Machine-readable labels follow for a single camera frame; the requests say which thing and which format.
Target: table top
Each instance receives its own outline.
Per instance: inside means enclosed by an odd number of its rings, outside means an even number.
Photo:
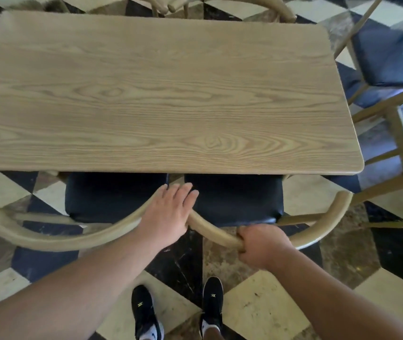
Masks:
[[[0,15],[0,170],[363,166],[321,26]]]

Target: floor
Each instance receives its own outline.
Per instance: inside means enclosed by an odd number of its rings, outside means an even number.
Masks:
[[[286,0],[298,15],[297,22],[319,23],[337,43],[366,11],[372,0]],[[7,1],[0,0],[0,9]],[[67,0],[74,13],[97,9],[98,13],[151,16],[142,1],[96,0],[94,3]],[[190,5],[190,18],[231,21],[265,21],[266,9],[228,1],[197,2]],[[182,12],[169,15],[182,17]],[[366,27],[403,28],[403,0],[385,0]],[[358,74],[344,51],[337,59],[347,96],[357,87]],[[372,105],[383,95],[370,91],[351,106],[351,113]],[[381,120],[357,125],[365,159],[395,147]],[[355,176],[294,176],[284,182],[285,212],[323,212],[336,191],[358,192],[399,174],[398,158],[367,166]],[[0,205],[7,209],[65,214],[64,183],[46,172],[0,172]],[[364,228],[364,222],[403,219],[403,190],[357,205],[347,212],[334,231],[319,243],[303,250],[357,293],[403,320],[403,229]],[[42,234],[81,234],[78,226],[56,226],[25,222],[24,227]],[[294,234],[307,225],[284,227]],[[86,251],[39,252],[15,247],[0,239],[0,300],[34,283],[46,274],[76,260]],[[221,278],[225,289],[225,337],[232,339],[316,339],[310,323],[282,286],[270,274],[240,263],[234,251],[222,248],[188,231],[166,248],[137,277],[153,292],[166,338],[195,339],[204,280]],[[133,339],[130,310],[131,288],[115,304],[92,339]]]

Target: white sock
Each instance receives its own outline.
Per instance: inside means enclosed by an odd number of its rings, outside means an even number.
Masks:
[[[216,325],[210,325],[208,322],[206,322],[205,320],[203,320],[202,322],[201,322],[201,337],[203,338],[203,337],[205,337],[205,332],[206,332],[206,330],[207,329],[209,329],[209,328],[216,328],[218,331],[219,331],[219,333],[220,333],[220,329],[219,329],[219,327],[217,327]]]
[[[164,326],[162,323],[159,322],[159,328],[161,330],[161,338],[158,339],[158,331],[156,329],[155,325],[152,325],[147,332],[143,333],[140,337],[139,340],[164,340]]]

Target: black sneaker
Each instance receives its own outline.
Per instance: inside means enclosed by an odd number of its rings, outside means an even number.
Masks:
[[[144,285],[139,285],[132,291],[132,313],[135,319],[135,338],[139,338],[155,326],[156,331],[150,333],[150,340],[162,340],[164,327],[156,318],[153,308],[153,298]]]
[[[209,277],[203,288],[203,304],[200,317],[200,335],[203,337],[202,324],[216,325],[222,329],[222,306],[224,304],[224,288],[219,278]]]

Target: person's right hand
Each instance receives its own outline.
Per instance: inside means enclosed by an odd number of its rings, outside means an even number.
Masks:
[[[271,224],[254,224],[239,227],[238,235],[244,239],[245,252],[239,259],[249,266],[270,271],[284,263],[289,251],[296,250],[282,229]]]

